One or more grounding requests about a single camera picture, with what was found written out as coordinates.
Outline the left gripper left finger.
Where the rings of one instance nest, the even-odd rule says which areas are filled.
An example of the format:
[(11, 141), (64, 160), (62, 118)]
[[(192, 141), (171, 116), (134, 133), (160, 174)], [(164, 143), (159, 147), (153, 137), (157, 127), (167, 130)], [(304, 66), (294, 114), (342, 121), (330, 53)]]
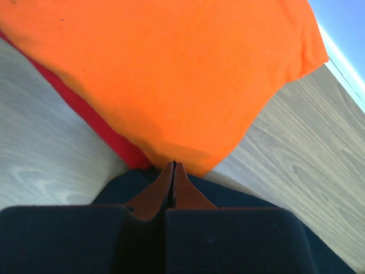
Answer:
[(164, 273), (164, 212), (174, 174), (125, 204), (17, 206), (1, 211), (2, 273)]

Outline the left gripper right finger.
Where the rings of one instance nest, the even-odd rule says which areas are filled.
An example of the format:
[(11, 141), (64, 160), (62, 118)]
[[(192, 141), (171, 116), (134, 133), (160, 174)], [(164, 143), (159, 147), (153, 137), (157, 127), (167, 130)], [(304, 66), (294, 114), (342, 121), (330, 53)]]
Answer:
[(278, 207), (218, 208), (175, 165), (166, 273), (315, 273), (301, 222)]

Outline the red folded t shirt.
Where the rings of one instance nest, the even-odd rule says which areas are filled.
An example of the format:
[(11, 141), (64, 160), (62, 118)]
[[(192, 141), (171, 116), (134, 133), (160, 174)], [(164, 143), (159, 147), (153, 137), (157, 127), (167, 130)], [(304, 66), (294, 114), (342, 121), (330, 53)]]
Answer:
[(119, 156), (129, 168), (147, 169), (152, 164), (141, 149), (115, 132), (103, 118), (78, 94), (67, 87), (52, 71), (37, 63), (17, 48), (4, 33), (1, 38), (22, 54), (95, 133)]

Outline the orange folded t shirt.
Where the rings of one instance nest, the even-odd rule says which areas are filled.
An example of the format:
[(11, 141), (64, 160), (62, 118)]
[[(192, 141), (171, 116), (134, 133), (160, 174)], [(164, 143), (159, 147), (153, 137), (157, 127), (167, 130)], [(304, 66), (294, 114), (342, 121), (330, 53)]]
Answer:
[(195, 175), (329, 59), (307, 1), (2, 1), (1, 31), (154, 165)]

